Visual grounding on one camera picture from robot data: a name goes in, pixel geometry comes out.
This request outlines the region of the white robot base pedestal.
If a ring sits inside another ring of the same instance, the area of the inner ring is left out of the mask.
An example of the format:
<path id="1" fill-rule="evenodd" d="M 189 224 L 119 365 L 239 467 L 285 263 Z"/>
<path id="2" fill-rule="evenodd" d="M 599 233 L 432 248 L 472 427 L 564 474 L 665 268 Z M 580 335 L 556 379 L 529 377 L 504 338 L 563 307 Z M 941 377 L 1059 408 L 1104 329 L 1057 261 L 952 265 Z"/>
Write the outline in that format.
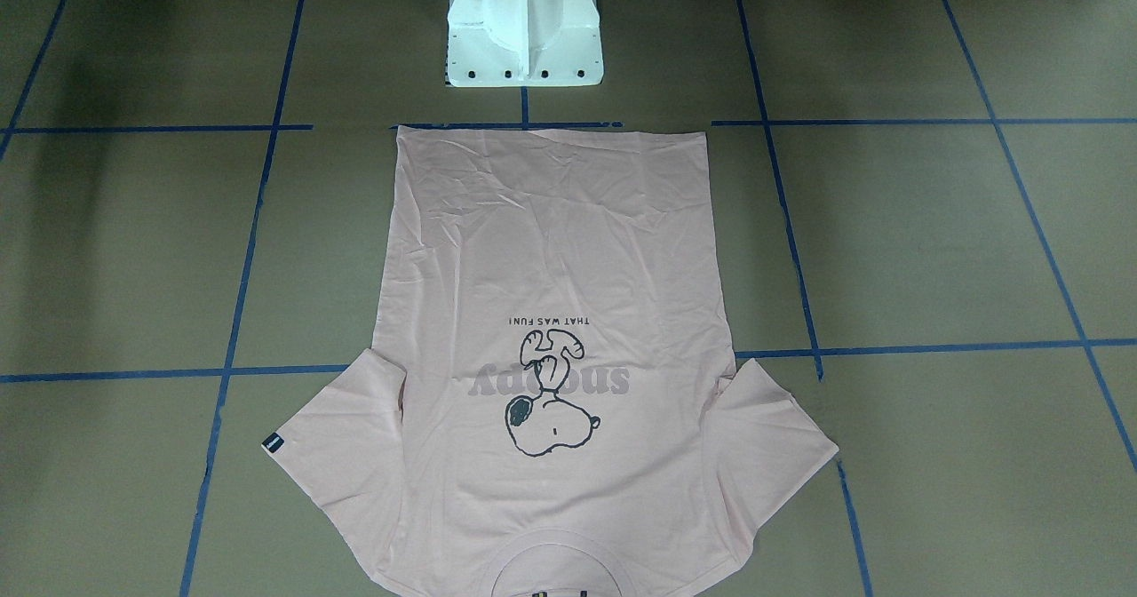
<path id="1" fill-rule="evenodd" d="M 597 0 L 449 0 L 445 78 L 453 88 L 601 84 Z"/>

